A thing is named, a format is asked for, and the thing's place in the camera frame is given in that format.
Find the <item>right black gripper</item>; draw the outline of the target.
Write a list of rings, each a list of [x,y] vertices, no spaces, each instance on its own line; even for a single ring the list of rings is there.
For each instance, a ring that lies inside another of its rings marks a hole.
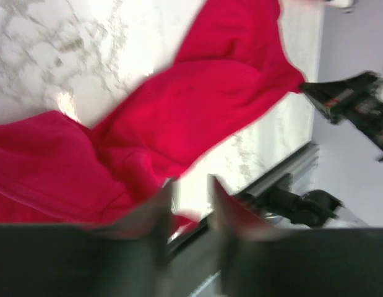
[[[336,82],[301,84],[301,91],[329,121],[348,120],[383,153],[383,78],[362,72]],[[383,162],[383,156],[377,159]]]

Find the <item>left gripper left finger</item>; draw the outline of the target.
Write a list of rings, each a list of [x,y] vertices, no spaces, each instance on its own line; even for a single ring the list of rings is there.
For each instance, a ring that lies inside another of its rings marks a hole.
[[[154,251],[154,266],[158,271],[168,270],[168,239],[173,227],[171,210],[175,181],[167,179],[164,185],[147,201],[109,225],[96,226],[88,231],[105,240],[132,241],[149,237]]]

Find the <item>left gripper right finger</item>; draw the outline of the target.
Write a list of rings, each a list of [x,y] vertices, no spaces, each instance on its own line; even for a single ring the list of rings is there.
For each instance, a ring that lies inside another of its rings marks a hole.
[[[209,176],[213,199],[212,214],[218,234],[220,291],[224,296],[278,296],[268,259],[269,244],[290,234],[277,228],[227,193],[220,178]]]

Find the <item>magenta polo shirt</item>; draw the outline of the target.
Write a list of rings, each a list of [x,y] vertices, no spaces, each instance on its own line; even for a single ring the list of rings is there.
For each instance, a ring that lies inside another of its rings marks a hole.
[[[112,223],[299,92],[279,18],[278,1],[207,1],[172,66],[95,127],[58,111],[0,125],[0,223]]]

